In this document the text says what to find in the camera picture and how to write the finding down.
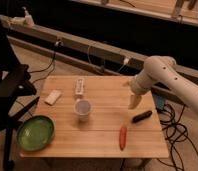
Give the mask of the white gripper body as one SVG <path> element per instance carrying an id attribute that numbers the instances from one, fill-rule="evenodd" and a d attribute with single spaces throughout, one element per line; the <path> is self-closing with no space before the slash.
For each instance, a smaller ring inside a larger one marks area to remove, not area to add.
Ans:
<path id="1" fill-rule="evenodd" d="M 138 74 L 129 81 L 131 91 L 138 96 L 146 94 L 153 85 L 154 80 L 147 75 Z"/>

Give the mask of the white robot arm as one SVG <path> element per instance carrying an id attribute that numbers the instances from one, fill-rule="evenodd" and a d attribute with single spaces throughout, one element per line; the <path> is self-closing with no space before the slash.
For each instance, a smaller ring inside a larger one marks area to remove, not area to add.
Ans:
<path id="1" fill-rule="evenodd" d="M 178 74 L 175 65 L 175 59 L 169 56 L 148 57 L 141 72 L 130 80 L 130 89 L 136 96 L 141 96 L 160 82 L 198 114 L 198 85 Z"/>

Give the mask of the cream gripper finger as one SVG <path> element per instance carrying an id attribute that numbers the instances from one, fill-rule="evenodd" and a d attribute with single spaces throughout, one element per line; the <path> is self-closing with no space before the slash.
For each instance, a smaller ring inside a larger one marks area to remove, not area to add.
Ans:
<path id="1" fill-rule="evenodd" d="M 130 96 L 130 103 L 128 105 L 128 108 L 129 109 L 135 109 L 140 102 L 141 102 L 141 96 L 132 94 Z"/>

